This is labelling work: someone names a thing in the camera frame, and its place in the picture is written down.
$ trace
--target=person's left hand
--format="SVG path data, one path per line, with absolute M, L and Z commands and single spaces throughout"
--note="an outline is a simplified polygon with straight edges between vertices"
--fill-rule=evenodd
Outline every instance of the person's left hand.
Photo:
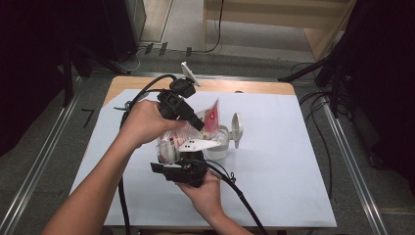
M 131 150 L 134 150 L 155 140 L 164 132 L 178 129 L 184 124 L 183 120 L 163 118 L 159 112 L 158 102 L 144 100 L 133 106 L 117 138 L 126 141 Z

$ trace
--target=person's right hand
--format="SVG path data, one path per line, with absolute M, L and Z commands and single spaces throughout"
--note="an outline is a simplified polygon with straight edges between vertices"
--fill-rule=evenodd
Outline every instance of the person's right hand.
M 220 180 L 209 171 L 204 183 L 195 188 L 188 184 L 177 183 L 179 188 L 192 200 L 196 211 L 207 221 L 224 215 L 220 203 Z

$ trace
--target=white table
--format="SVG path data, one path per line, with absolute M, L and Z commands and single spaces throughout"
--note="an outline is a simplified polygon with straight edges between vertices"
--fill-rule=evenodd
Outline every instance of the white table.
M 100 112 L 72 190 L 89 173 L 114 140 L 121 111 L 138 90 L 125 90 Z M 335 227 L 330 201 L 315 159 L 298 99 L 295 95 L 198 91 L 187 99 L 195 111 L 219 98 L 220 123 L 228 127 L 234 113 L 241 113 L 245 132 L 239 149 L 230 144 L 221 161 L 235 173 L 237 186 L 267 229 Z M 148 99 L 156 100 L 156 94 Z M 124 189 L 131 225 L 145 228 L 209 228 L 190 200 L 172 182 L 153 173 L 156 142 L 136 150 L 124 173 Z M 246 227 L 255 227 L 248 210 L 226 184 L 221 184 L 226 213 Z M 123 225 L 117 193 L 107 225 Z

